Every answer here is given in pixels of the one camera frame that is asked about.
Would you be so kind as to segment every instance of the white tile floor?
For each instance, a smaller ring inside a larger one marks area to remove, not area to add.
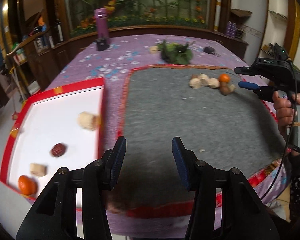
[[[21,104],[18,102],[19,96],[18,93],[14,95],[17,111],[21,109]],[[13,112],[10,99],[7,105],[0,109],[0,167],[3,151],[14,123],[11,119]],[[30,207],[31,205],[25,198],[0,182],[0,223],[13,238],[16,238],[18,229]],[[78,231],[78,236],[83,238],[83,232],[80,231]],[[112,237],[114,240],[126,240],[125,236],[112,235]]]

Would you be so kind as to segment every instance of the plant mural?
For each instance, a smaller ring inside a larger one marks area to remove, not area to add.
[[[168,24],[205,28],[208,0],[66,0],[71,35],[96,29],[94,10],[106,8],[108,26]]]

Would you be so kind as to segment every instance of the screw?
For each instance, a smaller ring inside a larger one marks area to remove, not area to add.
[[[67,168],[67,167],[61,167],[61,168],[58,170],[59,174],[65,174],[67,171],[68,171],[68,168]]]
[[[203,167],[204,165],[206,165],[206,163],[204,161],[201,161],[201,160],[197,160],[195,162],[195,164],[197,164],[199,167]]]
[[[95,160],[93,162],[93,165],[95,165],[95,166],[101,166],[101,165],[103,165],[103,160]]]
[[[240,170],[238,168],[232,168],[231,171],[236,175],[240,174]]]

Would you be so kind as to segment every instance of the tangerine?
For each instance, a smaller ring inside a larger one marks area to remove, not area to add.
[[[229,77],[229,75],[227,75],[227,74],[221,74],[220,76],[219,76],[219,81],[220,82],[226,82],[226,83],[229,83],[230,82],[230,77]]]
[[[37,192],[37,184],[26,175],[21,175],[18,179],[18,186],[23,195],[30,196]]]

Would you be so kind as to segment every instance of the gray mat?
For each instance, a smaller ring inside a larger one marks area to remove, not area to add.
[[[188,86],[191,74],[218,78],[232,70],[150,68],[130,78],[123,135],[127,139],[119,182],[110,195],[121,210],[193,199],[181,185],[171,152],[180,136],[215,168],[241,169],[249,177],[280,157],[283,140],[266,107],[252,91],[238,88],[228,96],[219,90]]]

